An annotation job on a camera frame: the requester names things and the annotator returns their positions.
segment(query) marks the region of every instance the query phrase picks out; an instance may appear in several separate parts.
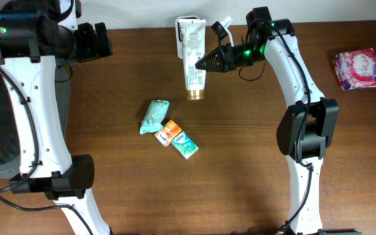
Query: crumpled tissue packet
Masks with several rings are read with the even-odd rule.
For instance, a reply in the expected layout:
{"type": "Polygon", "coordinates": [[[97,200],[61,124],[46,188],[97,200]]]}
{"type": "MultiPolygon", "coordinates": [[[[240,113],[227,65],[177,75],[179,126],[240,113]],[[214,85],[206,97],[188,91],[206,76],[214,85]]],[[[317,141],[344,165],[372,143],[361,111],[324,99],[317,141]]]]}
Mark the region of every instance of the crumpled tissue packet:
{"type": "Polygon", "coordinates": [[[168,108],[168,101],[152,101],[149,105],[148,112],[142,121],[140,134],[155,133],[160,131],[163,128],[161,122],[165,118],[168,108]]]}

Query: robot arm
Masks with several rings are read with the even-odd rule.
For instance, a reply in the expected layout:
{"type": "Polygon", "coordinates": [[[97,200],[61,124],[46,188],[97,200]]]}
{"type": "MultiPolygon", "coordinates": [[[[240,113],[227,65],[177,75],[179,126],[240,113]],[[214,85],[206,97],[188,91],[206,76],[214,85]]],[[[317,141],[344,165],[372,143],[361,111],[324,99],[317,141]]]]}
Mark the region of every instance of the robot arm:
{"type": "MultiPolygon", "coordinates": [[[[305,72],[305,77],[311,90],[311,102],[319,102],[324,98],[323,93],[317,88],[311,79],[306,65],[304,64],[300,52],[298,51],[298,41],[291,35],[283,35],[288,47],[294,52],[295,58],[305,72]]],[[[295,62],[289,57],[284,44],[279,36],[273,40],[268,40],[265,44],[264,56],[271,64],[278,78],[279,85],[284,93],[285,102],[288,106],[295,105],[298,101],[307,104],[307,95],[304,83],[295,62]]],[[[306,168],[297,163],[291,156],[286,156],[290,172],[290,213],[289,219],[298,211],[306,196],[309,172],[306,168]]],[[[310,157],[303,159],[304,164],[311,163],[313,172],[310,182],[310,191],[303,209],[296,218],[291,221],[289,227],[297,234],[314,234],[322,229],[319,213],[319,178],[323,158],[310,157]]]]}
{"type": "MultiPolygon", "coordinates": [[[[324,234],[319,215],[319,178],[326,148],[332,141],[338,114],[337,102],[326,100],[311,79],[289,20],[272,21],[267,7],[254,8],[246,20],[250,42],[246,36],[243,44],[219,46],[200,59],[196,68],[228,72],[264,59],[271,64],[287,105],[277,130],[277,143],[289,166],[290,214],[289,221],[281,227],[279,234],[324,234]],[[316,118],[315,121],[307,122],[307,114],[316,118]]],[[[224,32],[227,28],[220,22],[211,28],[219,40],[228,35],[224,32]]]]}
{"type": "Polygon", "coordinates": [[[105,25],[96,24],[95,34],[92,25],[77,25],[79,16],[79,0],[19,0],[0,11],[0,73],[21,149],[20,173],[10,180],[10,190],[43,192],[63,206],[76,234],[112,234],[93,197],[93,160],[69,153],[55,97],[57,67],[112,54],[105,25]]]}

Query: white tube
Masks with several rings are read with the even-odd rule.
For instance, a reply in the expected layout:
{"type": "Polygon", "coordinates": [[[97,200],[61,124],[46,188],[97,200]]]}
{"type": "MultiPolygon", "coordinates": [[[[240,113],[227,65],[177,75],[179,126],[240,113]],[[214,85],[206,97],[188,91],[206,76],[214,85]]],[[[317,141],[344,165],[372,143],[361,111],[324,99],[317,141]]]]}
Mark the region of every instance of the white tube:
{"type": "Polygon", "coordinates": [[[206,53],[206,21],[179,19],[182,40],[183,72],[189,100],[204,98],[206,71],[195,68],[195,63],[206,53]]]}

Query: wooden table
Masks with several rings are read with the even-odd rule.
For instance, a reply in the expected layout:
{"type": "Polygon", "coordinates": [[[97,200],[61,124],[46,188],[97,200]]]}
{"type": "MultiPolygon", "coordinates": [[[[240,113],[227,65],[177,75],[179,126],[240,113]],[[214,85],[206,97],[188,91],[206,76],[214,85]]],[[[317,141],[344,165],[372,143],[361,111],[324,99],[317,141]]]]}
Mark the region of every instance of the wooden table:
{"type": "MultiPolygon", "coordinates": [[[[376,234],[376,89],[344,92],[332,68],[338,52],[374,48],[376,22],[296,23],[314,81],[340,107],[322,167],[325,229],[376,234]]],[[[245,26],[230,28],[235,42],[245,26]]],[[[274,231],[289,213],[289,173],[275,132],[286,110],[271,66],[256,82],[236,71],[207,73],[206,98],[187,101],[174,29],[110,31],[112,57],[76,64],[67,145],[95,161],[93,192],[114,234],[230,234],[274,231]],[[139,135],[153,99],[200,151],[188,161],[152,134],[139,135]]],[[[217,46],[210,29],[207,52],[217,46]]],[[[260,74],[262,63],[249,69],[260,74]]],[[[7,180],[0,180],[0,187],[7,180]]],[[[48,206],[44,195],[12,195],[48,206]]],[[[25,213],[0,203],[0,234],[72,234],[61,211],[25,213]]]]}

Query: wrapped package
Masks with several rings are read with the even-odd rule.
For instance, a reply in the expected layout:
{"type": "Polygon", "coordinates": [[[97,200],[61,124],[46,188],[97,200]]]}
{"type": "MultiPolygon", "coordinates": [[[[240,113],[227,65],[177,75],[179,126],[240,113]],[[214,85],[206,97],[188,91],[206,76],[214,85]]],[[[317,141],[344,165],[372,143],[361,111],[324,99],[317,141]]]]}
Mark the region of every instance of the wrapped package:
{"type": "Polygon", "coordinates": [[[149,105],[148,112],[142,121],[140,134],[155,133],[160,131],[163,128],[161,122],[165,118],[168,108],[168,101],[152,101],[149,105]]]}
{"type": "Polygon", "coordinates": [[[337,54],[333,63],[343,90],[376,87],[376,56],[372,48],[337,54]]]}
{"type": "Polygon", "coordinates": [[[181,127],[179,127],[174,121],[170,120],[162,130],[155,133],[155,136],[163,146],[167,147],[172,139],[180,134],[181,131],[181,127]]]}

